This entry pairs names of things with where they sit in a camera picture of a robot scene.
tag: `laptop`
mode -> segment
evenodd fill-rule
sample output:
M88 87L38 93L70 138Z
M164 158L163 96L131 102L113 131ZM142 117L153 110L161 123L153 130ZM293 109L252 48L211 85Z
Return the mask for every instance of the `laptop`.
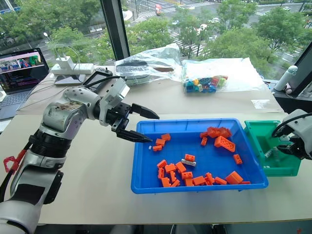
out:
M0 102L0 119L14 117L31 90L48 74L39 48L0 55L0 85L6 93Z

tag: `laptop keyboard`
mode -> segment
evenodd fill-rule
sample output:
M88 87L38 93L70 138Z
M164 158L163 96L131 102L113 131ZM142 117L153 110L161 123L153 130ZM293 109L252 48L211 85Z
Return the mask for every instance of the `laptop keyboard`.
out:
M22 103L28 94L29 92L22 92L22 93L7 95L4 98L4 100L1 102L1 106L8 106L8 105Z

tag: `power strip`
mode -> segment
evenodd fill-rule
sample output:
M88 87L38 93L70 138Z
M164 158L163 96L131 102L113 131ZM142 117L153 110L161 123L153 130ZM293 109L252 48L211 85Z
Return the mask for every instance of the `power strip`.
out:
M94 72L94 64L93 63L81 63L81 64L75 64L75 68L73 70L66 69L60 67L59 64L55 64L51 68L51 72L56 75L80 75L80 74L92 74Z

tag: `laptop screen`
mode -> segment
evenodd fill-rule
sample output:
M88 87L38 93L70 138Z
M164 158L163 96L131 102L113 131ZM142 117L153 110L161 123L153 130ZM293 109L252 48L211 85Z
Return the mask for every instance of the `laptop screen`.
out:
M6 94L32 89L48 73L39 48L0 55L0 84Z

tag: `green plastic bin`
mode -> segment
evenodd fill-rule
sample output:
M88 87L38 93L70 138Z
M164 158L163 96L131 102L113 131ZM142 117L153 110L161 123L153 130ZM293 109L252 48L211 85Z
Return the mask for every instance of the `green plastic bin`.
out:
M296 176L298 174L301 160L297 157L280 151L268 158L264 156L269 149L279 144L291 144L289 141L281 141L278 137L272 137L271 134L280 124L279 121L245 121L245 124L246 135L266 176Z

